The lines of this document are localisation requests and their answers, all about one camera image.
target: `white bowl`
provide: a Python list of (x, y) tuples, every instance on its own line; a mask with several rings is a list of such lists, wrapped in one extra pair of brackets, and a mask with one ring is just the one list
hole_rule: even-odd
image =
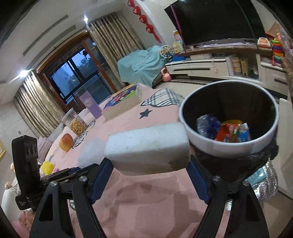
[[(248, 142), (228, 143), (228, 142), (221, 142), (221, 141), (212, 140), (210, 138), (206, 138), (206, 137), (200, 135), (199, 133), (197, 133), (196, 131), (194, 131), (186, 123), (185, 119), (183, 118), (183, 107), (184, 107), (185, 102), (193, 94), (195, 94), (199, 90), (203, 89), (204, 87), (209, 87), (210, 85), (213, 85), (213, 84), (221, 84), (221, 83), (227, 83), (227, 82), (241, 82), (241, 83), (253, 85), (253, 86), (259, 88), (260, 90), (262, 90), (264, 93), (266, 93), (270, 97), (270, 99), (272, 100), (273, 105), (275, 107), (275, 120), (274, 120), (274, 123), (273, 123), (272, 127), (269, 129), (268, 132), (266, 132), (261, 137), (259, 137), (257, 139), (254, 139), (254, 140), (251, 140), (251, 141), (248, 141)], [(224, 80), (224, 81), (218, 81), (218, 82), (207, 84), (207, 85), (205, 85), (205, 86), (193, 91), (191, 94), (189, 94), (184, 99), (183, 103), (180, 106), (179, 119), (180, 119), (181, 122), (183, 122), (185, 124), (186, 130), (187, 130), (187, 135), (189, 137), (190, 142), (194, 146), (196, 146), (198, 149), (200, 149), (201, 151), (203, 151), (203, 152), (205, 152), (207, 154), (217, 156), (217, 157), (237, 158), (237, 157), (248, 156), (250, 154), (259, 152), (271, 142), (271, 140), (274, 137), (275, 131), (277, 129), (278, 120), (279, 120), (279, 111), (278, 111), (278, 105), (277, 105), (275, 99), (264, 88), (262, 88), (262, 87), (260, 87), (260, 86), (258, 86), (256, 84), (246, 82), (246, 81)]]

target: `drawer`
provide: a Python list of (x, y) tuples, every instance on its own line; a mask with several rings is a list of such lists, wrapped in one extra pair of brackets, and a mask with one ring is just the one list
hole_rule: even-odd
[(189, 64), (166, 65), (169, 74), (190, 74)]
[(193, 63), (189, 66), (192, 76), (200, 75), (219, 75), (229, 76), (229, 71), (226, 62), (209, 62), (209, 63)]
[(279, 88), (281, 90), (288, 91), (287, 74), (281, 71), (273, 69), (265, 69), (266, 72), (266, 84)]

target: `red decoration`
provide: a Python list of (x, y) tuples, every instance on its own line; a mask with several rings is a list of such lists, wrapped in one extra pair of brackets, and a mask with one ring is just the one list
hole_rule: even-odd
[(134, 7), (134, 9), (133, 9), (133, 13), (136, 14), (136, 15), (141, 16), (142, 11), (140, 10), (140, 7), (136, 6), (136, 7)]
[(134, 0), (128, 0), (127, 5), (130, 7), (135, 7)]
[(160, 44), (162, 43), (161, 40), (160, 40), (160, 38), (156, 35), (156, 33), (155, 33), (155, 31), (154, 31), (154, 27), (153, 27), (152, 25), (148, 24), (148, 25), (146, 26), (146, 31), (147, 31), (148, 33), (150, 33), (150, 34), (154, 34), (155, 39), (156, 39)]
[(146, 15), (141, 15), (139, 17), (139, 21), (142, 22), (143, 24), (148, 24)]

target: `pink toy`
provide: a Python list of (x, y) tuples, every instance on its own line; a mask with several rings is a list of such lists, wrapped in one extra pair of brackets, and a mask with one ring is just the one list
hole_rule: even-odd
[(172, 77), (171, 77), (171, 75), (168, 73), (168, 71), (167, 71), (167, 73), (164, 74), (164, 71), (165, 71), (165, 70), (167, 71), (166, 67), (163, 68), (163, 69), (161, 70), (161, 74), (163, 75), (163, 81), (164, 81), (164, 82), (169, 82), (170, 80), (172, 80)]

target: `white foam block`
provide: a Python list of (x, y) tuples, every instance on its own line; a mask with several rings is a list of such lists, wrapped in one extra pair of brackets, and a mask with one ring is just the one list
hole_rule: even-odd
[(157, 174), (185, 168), (189, 140), (181, 122), (112, 134), (104, 156), (125, 175)]

